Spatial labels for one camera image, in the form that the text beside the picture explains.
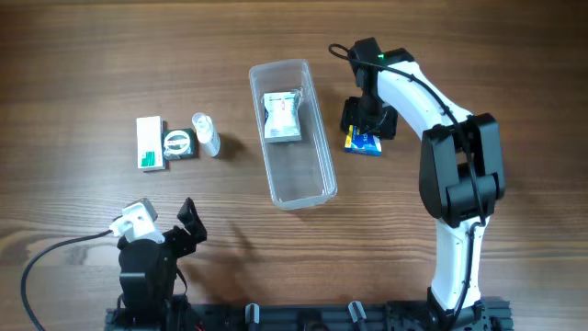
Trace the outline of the white plaster box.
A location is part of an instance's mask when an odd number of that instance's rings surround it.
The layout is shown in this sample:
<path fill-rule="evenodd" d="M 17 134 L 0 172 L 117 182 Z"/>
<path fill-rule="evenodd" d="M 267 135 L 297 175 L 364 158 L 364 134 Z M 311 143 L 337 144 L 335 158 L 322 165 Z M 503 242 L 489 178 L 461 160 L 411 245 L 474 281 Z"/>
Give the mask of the white plaster box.
<path fill-rule="evenodd" d="M 268 143 L 301 140 L 299 107 L 301 91 L 272 92 L 263 95 L 264 138 Z"/>

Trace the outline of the blue cough drops box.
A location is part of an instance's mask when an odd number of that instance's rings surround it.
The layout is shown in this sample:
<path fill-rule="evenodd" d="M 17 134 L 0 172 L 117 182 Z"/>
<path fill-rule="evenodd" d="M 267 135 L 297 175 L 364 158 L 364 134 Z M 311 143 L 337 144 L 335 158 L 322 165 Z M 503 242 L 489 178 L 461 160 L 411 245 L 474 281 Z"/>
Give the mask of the blue cough drops box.
<path fill-rule="evenodd" d="M 361 133 L 357 126 L 350 125 L 345 138 L 345 151 L 352 154 L 381 156 L 379 137 L 371 133 Z"/>

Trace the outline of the white spray bottle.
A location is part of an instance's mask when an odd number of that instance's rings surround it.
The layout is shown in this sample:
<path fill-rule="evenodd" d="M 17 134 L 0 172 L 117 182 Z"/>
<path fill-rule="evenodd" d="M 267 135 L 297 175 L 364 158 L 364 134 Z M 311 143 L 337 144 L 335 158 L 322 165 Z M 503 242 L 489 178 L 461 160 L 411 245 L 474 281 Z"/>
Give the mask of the white spray bottle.
<path fill-rule="evenodd" d="M 221 149 L 221 139 L 212 118 L 199 112 L 193 115 L 192 124 L 204 152 L 210 157 L 216 157 Z"/>

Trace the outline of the clear plastic container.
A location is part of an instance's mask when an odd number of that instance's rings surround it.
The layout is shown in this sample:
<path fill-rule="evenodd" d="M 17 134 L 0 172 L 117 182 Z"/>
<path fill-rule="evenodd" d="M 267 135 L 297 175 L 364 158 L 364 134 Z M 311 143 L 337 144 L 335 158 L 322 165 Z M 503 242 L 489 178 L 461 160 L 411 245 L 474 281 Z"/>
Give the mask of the clear plastic container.
<path fill-rule="evenodd" d="M 282 210 L 325 203 L 337 182 L 308 62 L 260 64 L 249 79 L 273 203 Z"/>

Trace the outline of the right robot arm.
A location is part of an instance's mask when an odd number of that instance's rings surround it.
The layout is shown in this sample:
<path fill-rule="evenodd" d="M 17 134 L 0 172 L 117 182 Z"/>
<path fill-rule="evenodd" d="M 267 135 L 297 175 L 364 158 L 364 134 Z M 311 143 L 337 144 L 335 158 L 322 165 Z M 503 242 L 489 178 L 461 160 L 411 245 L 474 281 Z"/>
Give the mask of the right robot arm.
<path fill-rule="evenodd" d="M 496 119 L 450 101 L 404 48 L 382 51 L 368 38 L 328 50 L 349 62 L 362 91 L 345 102 L 342 127 L 390 139 L 403 118 L 421 141 L 419 194 L 436 230 L 428 329 L 477 324 L 484 310 L 478 285 L 483 236 L 506 189 Z"/>

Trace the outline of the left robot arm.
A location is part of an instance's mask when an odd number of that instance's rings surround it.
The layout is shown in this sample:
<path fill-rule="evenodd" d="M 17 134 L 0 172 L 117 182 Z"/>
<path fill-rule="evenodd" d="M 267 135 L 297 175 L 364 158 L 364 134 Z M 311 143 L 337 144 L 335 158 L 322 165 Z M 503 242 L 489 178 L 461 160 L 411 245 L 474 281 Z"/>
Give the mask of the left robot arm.
<path fill-rule="evenodd" d="M 166 329 L 179 315 L 174 286 L 183 274 L 177 260 L 194 253 L 208 233 L 191 198 L 177 214 L 182 227 L 163 233 L 155 226 L 156 219 L 153 205 L 143 198 L 127 205 L 109 229 L 119 239 L 123 323 Z"/>

